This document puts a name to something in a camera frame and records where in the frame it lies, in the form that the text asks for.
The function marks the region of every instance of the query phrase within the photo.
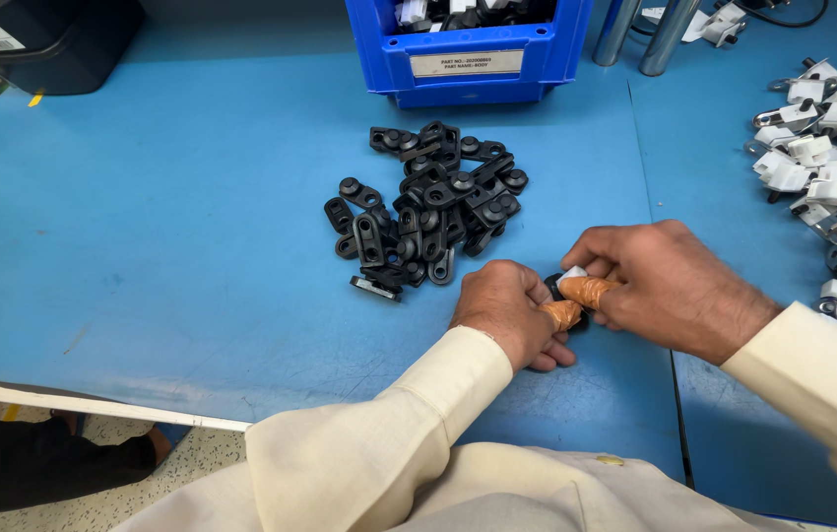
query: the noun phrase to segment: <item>right hand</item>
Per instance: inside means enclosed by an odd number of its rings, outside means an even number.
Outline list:
[[[590,227],[560,266],[625,283],[602,295],[597,323],[717,366],[782,311],[677,220]]]

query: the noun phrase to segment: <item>cream sleeve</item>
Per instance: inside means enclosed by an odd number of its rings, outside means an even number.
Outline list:
[[[720,368],[825,444],[837,472],[837,325],[794,303]]]
[[[446,333],[375,399],[283,412],[246,433],[265,532],[386,530],[445,469],[451,445],[513,377],[504,350]]]

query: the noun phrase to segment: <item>person's leg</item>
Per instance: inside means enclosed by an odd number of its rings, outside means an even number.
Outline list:
[[[0,511],[139,482],[170,448],[159,431],[104,446],[71,432],[64,417],[40,423],[0,421]]]

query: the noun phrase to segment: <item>metal pole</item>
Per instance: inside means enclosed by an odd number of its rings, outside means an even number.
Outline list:
[[[661,21],[648,49],[642,56],[639,63],[639,70],[646,76],[661,76],[664,69],[668,67],[671,55],[681,42],[681,37],[695,18],[697,7],[701,0],[668,0],[668,6],[664,8]]]
[[[639,12],[642,0],[612,0],[606,21],[602,24],[599,41],[592,51],[592,60],[602,67],[611,67],[619,61],[619,51],[625,36],[632,27],[635,14]]]

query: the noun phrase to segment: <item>floor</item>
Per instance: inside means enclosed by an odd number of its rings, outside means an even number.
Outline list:
[[[0,419],[41,421],[48,417],[47,409],[0,403]],[[89,416],[84,436],[94,443],[115,444],[144,434],[151,426],[152,422],[137,419]],[[243,433],[195,428],[146,480],[79,499],[2,512],[0,531],[103,532],[166,493],[244,459]]]

